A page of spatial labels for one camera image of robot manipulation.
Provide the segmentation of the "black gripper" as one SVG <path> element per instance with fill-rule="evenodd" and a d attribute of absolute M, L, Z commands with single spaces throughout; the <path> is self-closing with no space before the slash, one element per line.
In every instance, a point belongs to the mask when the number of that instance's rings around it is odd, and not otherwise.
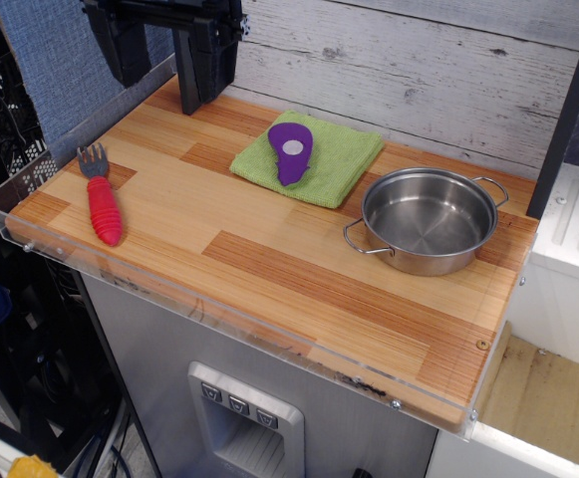
<path fill-rule="evenodd" d="M 150 71 L 144 25 L 174 29 L 180 102 L 186 115 L 216 100 L 234 81 L 238 41 L 249 35 L 249 16 L 242 12 L 240 1 L 83 4 L 112 75 L 125 88 L 135 85 Z M 206 38 L 203 31 L 191 30 L 203 22 L 210 26 Z"/>

